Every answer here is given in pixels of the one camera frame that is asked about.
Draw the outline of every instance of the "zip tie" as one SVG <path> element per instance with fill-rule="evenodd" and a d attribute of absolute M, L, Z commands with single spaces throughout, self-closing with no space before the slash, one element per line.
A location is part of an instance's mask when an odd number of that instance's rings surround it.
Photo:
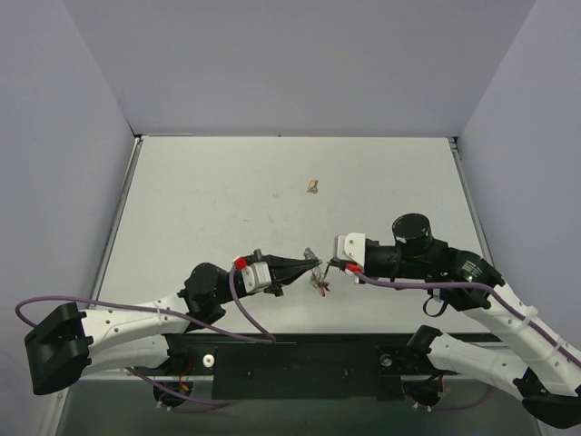
<path fill-rule="evenodd" d="M 155 308 L 155 312 L 157 313 L 157 325 L 158 327 L 161 327 L 163 325 L 162 310 L 160 309 L 160 306 L 157 305 L 157 300 L 153 302 L 153 307 Z"/>
<path fill-rule="evenodd" d="M 535 306 L 527 306 L 527 310 L 525 312 L 525 319 L 522 320 L 518 324 L 517 327 L 512 329 L 512 333 L 516 335 L 516 334 L 519 334 L 520 332 L 522 332 L 523 330 L 525 330 L 526 327 L 532 321 L 532 319 L 537 315 L 538 315 L 538 309 Z"/>
<path fill-rule="evenodd" d="M 538 359 L 527 359 L 526 363 L 548 361 L 553 356 L 553 354 L 555 354 L 556 351 L 559 348 L 561 348 L 563 346 L 563 344 L 565 343 L 565 340 L 559 335 L 557 335 L 556 338 L 554 338 L 554 339 L 555 339 L 556 345 L 553 348 L 551 348 L 551 350 L 547 354 L 545 354 L 543 357 L 539 357 Z"/>

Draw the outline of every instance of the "metal edge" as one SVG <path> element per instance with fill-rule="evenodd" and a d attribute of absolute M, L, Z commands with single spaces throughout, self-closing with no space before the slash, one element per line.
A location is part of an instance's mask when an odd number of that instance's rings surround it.
<path fill-rule="evenodd" d="M 539 420 L 537 420 L 537 424 L 541 436 L 556 436 L 556 433 L 559 431 Z"/>
<path fill-rule="evenodd" d="M 484 234 L 484 229 L 482 228 L 482 223 L 480 222 L 480 218 L 478 217 L 478 212 L 476 210 L 476 206 L 474 205 L 474 200 L 472 199 L 472 195 L 470 194 L 470 190 L 468 189 L 468 181 L 466 180 L 466 176 L 464 175 L 464 169 L 462 168 L 462 162 L 460 160 L 460 155 L 458 153 L 458 145 L 456 142 L 456 138 L 448 138 L 448 141 L 450 143 L 450 151 L 452 152 L 452 157 L 454 158 L 454 164 L 456 164 L 458 176 L 460 177 L 460 183 L 462 184 L 462 189 L 464 190 L 464 196 L 466 197 L 466 201 L 468 202 L 468 209 L 470 210 L 472 223 L 474 224 L 474 228 L 476 229 L 478 242 L 480 243 L 480 249 L 482 250 L 484 258 L 487 261 L 489 261 L 492 265 L 494 265 L 494 260 L 492 259 L 492 254 L 488 247 L 487 237 Z"/>
<path fill-rule="evenodd" d="M 67 388 L 50 395 L 48 405 L 38 425 L 38 432 L 36 433 L 38 436 L 55 436 L 61 421 L 68 392 L 69 390 Z"/>
<path fill-rule="evenodd" d="M 133 181 L 133 175 L 135 174 L 135 168 L 137 167 L 137 161 L 139 159 L 139 154 L 142 150 L 143 136 L 135 139 L 135 145 L 133 146 L 132 155 L 129 159 L 127 165 L 127 170 L 125 171 L 125 177 L 123 178 L 123 187 L 121 189 L 121 195 L 119 197 L 119 203 L 117 204 L 117 209 L 115 211 L 115 216 L 111 224 L 111 229 L 109 230 L 109 236 L 107 237 L 107 244 L 103 250 L 103 256 L 99 262 L 99 270 L 95 276 L 93 291 L 91 293 L 91 298 L 93 300 L 98 300 L 101 294 L 101 287 L 103 286 L 103 280 L 105 273 L 107 272 L 107 266 L 109 265 L 109 259 L 111 258 L 111 253 L 113 251 L 113 244 L 115 238 L 117 237 L 117 231 L 119 230 L 119 224 L 121 223 L 121 218 L 123 216 L 123 210 L 125 204 L 127 203 L 127 194 L 129 193 L 129 188 Z"/>

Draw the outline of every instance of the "black base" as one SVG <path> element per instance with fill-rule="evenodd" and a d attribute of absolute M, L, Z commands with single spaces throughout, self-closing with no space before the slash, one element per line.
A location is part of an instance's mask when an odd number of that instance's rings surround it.
<path fill-rule="evenodd" d="M 492 334 L 457 334 L 467 342 L 497 342 Z M 438 371 L 406 347 L 412 334 L 277 334 L 275 344 L 238 342 L 216 334 L 166 335 L 175 359 L 193 360 L 190 375 L 208 375 L 205 354 L 215 356 L 214 400 L 298 400 L 376 397 L 400 399 L 402 375 Z M 171 358 L 147 375 L 178 375 Z"/>

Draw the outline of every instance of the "small object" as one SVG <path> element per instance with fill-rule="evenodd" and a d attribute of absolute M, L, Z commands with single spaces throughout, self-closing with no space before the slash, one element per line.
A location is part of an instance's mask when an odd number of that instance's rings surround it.
<path fill-rule="evenodd" d="M 319 259 L 309 247 L 305 249 L 303 256 L 305 256 L 305 259 Z M 326 292 L 329 291 L 329 282 L 325 282 L 327 274 L 329 273 L 329 267 L 330 265 L 328 264 L 325 272 L 319 266 L 316 266 L 310 271 L 310 284 L 313 288 L 319 290 L 321 297 L 324 297 Z"/>
<path fill-rule="evenodd" d="M 388 366 L 391 366 L 393 361 L 391 360 L 391 356 L 389 356 L 389 354 L 381 354 L 381 357 L 379 357 L 379 363 L 381 363 L 381 366 L 385 366 L 387 368 Z"/>
<path fill-rule="evenodd" d="M 214 366 L 214 356 L 211 354 L 206 354 L 205 356 L 203 356 L 203 366 L 205 366 L 206 368 L 211 368 L 212 366 Z"/>
<path fill-rule="evenodd" d="M 309 182 L 309 187 L 307 188 L 307 192 L 308 193 L 317 193 L 319 191 L 319 188 L 317 188 L 317 185 L 319 184 L 319 181 L 316 179 L 312 179 Z"/>

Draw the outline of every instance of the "screw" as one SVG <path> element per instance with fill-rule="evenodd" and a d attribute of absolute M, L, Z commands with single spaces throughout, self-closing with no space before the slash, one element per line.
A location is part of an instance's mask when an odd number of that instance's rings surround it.
<path fill-rule="evenodd" d="M 391 360 L 391 356 L 389 354 L 381 354 L 381 357 L 379 357 L 379 363 L 381 363 L 381 366 L 391 366 L 391 364 L 393 363 L 393 361 Z"/>
<path fill-rule="evenodd" d="M 202 359 L 203 362 L 203 366 L 205 366 L 206 368 L 211 368 L 212 366 L 214 366 L 214 356 L 211 354 L 206 354 L 205 356 L 203 356 Z"/>

